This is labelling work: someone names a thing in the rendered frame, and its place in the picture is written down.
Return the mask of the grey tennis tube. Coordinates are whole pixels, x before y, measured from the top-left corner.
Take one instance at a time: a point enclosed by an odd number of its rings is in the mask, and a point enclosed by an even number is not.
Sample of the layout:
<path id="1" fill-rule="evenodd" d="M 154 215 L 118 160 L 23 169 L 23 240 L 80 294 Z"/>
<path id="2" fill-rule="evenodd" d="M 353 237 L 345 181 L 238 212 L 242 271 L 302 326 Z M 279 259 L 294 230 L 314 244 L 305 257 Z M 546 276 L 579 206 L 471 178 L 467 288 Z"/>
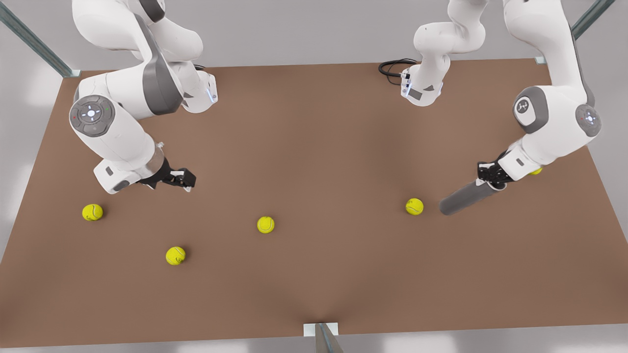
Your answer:
<path id="1" fill-rule="evenodd" d="M 444 215 L 455 214 L 464 210 L 464 208 L 504 190 L 506 187 L 507 183 L 491 183 L 482 179 L 476 179 L 442 199 L 438 205 L 439 210 Z"/>

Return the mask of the silver frame post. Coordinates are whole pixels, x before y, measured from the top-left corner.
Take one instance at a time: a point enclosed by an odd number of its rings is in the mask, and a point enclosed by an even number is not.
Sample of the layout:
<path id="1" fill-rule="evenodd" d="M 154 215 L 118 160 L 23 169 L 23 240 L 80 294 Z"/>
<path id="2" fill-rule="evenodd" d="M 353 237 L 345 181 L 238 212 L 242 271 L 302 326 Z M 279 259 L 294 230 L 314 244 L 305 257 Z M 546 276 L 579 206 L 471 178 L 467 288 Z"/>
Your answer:
<path id="1" fill-rule="evenodd" d="M 63 62 L 25 23 L 0 0 L 0 22 L 11 30 L 25 45 L 38 54 L 52 69 L 63 78 L 79 77 L 81 70 L 74 70 Z"/>
<path id="2" fill-rule="evenodd" d="M 561 6 L 568 16 L 568 7 L 576 4 L 579 0 L 561 0 L 561 2 Z M 593 0 L 592 4 L 570 25 L 572 38 L 578 40 L 616 2 L 618 0 Z M 542 55 L 536 56 L 534 60 L 537 65 L 547 64 L 547 59 Z"/>
<path id="3" fill-rule="evenodd" d="M 316 353 L 344 353 L 337 340 L 338 335 L 338 323 L 303 324 L 303 336 L 315 338 Z"/>

